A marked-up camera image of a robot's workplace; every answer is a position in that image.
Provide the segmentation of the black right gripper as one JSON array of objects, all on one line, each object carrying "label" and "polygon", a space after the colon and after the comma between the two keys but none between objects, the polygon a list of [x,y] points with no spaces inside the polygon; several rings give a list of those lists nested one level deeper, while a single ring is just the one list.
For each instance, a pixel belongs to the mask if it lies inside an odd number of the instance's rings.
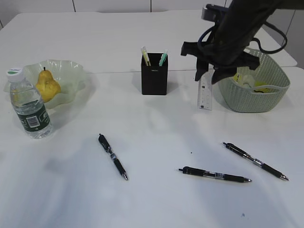
[{"label": "black right gripper", "polygon": [[199,81],[209,71],[209,65],[213,65],[213,85],[225,78],[233,77],[237,73],[237,67],[255,70],[259,66],[259,58],[245,52],[243,48],[222,51],[206,41],[184,42],[180,54],[197,58],[195,81]]}]

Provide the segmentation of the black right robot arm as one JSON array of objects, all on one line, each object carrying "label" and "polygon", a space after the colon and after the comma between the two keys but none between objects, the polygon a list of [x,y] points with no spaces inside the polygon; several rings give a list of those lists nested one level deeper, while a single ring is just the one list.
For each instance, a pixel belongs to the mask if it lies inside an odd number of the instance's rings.
[{"label": "black right robot arm", "polygon": [[255,37],[266,25],[283,37],[285,34],[267,19],[277,9],[303,10],[302,0],[234,0],[225,8],[208,4],[202,11],[202,18],[214,22],[197,42],[184,42],[181,55],[197,58],[195,81],[208,72],[213,65],[211,83],[232,77],[239,67],[255,70],[260,65],[258,57],[244,51],[251,41],[260,44]]}]

